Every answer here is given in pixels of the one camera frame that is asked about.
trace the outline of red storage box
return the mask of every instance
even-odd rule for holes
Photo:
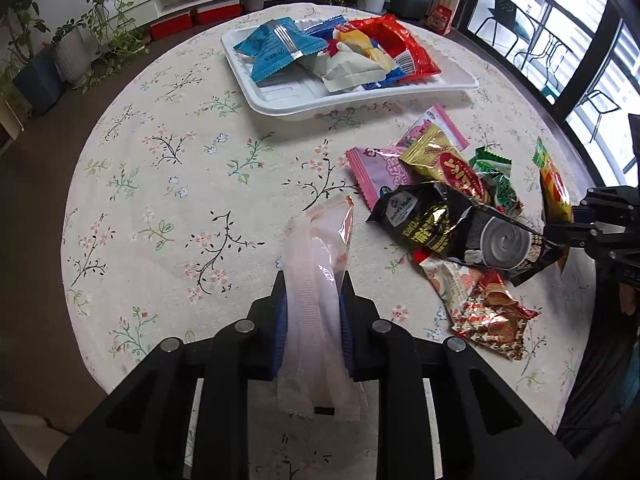
[[[191,13],[187,10],[178,16],[172,16],[162,22],[157,22],[151,25],[151,37],[154,40],[159,40],[165,36],[170,36],[181,30],[187,30],[193,27],[193,21],[191,20]]]
[[[227,0],[196,9],[196,21],[204,25],[205,23],[221,22],[237,18],[242,14],[242,4],[240,0]]]

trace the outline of barcode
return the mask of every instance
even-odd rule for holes
[[[414,58],[411,57],[411,53],[408,50],[398,54],[394,60],[405,74],[415,74]]]

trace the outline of screw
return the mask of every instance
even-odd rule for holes
[[[447,346],[454,352],[462,352],[466,348],[466,343],[459,337],[451,337],[447,339]]]
[[[386,319],[377,319],[371,324],[371,327],[376,332],[380,332],[381,334],[384,334],[386,332],[389,332],[389,330],[391,330],[391,323],[389,323]]]
[[[236,323],[236,330],[243,334],[251,332],[255,328],[254,322],[250,319],[241,319]]]
[[[177,337],[168,337],[160,343],[160,349],[165,352],[173,352],[180,348],[180,340]]]

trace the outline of white plastic tray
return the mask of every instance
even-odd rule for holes
[[[299,28],[310,27],[321,20],[296,20]],[[300,121],[316,114],[326,114],[331,110],[344,110],[348,107],[365,105],[380,98],[401,98],[408,94],[425,94],[452,90],[469,90],[478,88],[478,81],[459,65],[425,44],[417,38],[429,55],[437,63],[442,73],[425,79],[423,82],[406,83],[389,88],[365,90],[358,87],[352,90],[330,93],[322,80],[292,63],[283,70],[268,77],[258,84],[251,80],[253,60],[238,54],[234,45],[247,38],[257,27],[230,30],[222,36],[231,70],[244,93],[249,106],[259,114],[280,117],[289,121]]]

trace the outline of round table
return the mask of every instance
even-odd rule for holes
[[[283,230],[328,196],[355,202],[349,270],[356,293],[413,335],[449,335],[446,311],[406,249],[394,245],[356,195],[344,157],[353,146],[394,144],[431,105],[442,104],[473,149],[513,159],[521,220],[542,228],[534,144],[543,138],[578,199],[566,159],[533,108],[490,63],[410,27],[474,74],[475,92],[377,102],[287,122],[252,111],[226,62],[220,37],[272,18],[347,18],[341,7],[271,7],[194,36],[151,63],[107,108],[79,158],[66,204],[62,275],[84,362],[110,392],[159,341],[213,336],[268,296],[280,268]],[[238,240],[229,245],[228,237]],[[547,267],[512,288],[541,315],[529,323],[526,357],[479,353],[555,431],[586,345],[594,266],[572,251],[564,272]],[[360,422],[305,420],[276,407],[275,384],[251,384],[252,478],[374,478],[377,385]],[[188,455],[193,445],[190,431]]]

